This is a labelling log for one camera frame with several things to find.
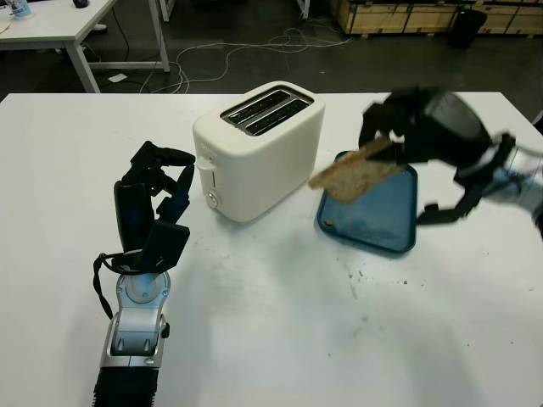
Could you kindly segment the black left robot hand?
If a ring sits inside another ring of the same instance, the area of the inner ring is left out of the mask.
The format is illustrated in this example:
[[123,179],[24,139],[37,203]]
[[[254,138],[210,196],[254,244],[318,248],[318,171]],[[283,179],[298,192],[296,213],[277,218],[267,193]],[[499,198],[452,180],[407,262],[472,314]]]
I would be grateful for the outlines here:
[[125,252],[143,248],[156,220],[176,224],[189,205],[196,158],[146,141],[114,184],[115,211]]

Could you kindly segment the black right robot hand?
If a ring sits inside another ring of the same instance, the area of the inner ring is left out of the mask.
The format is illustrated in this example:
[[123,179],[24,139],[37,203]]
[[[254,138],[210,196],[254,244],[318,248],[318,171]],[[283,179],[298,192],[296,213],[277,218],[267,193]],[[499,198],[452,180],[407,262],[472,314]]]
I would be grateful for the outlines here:
[[377,135],[401,137],[373,159],[396,164],[440,160],[468,167],[490,148],[489,132],[480,118],[454,92],[439,87],[413,86],[391,92],[363,113],[358,145]]

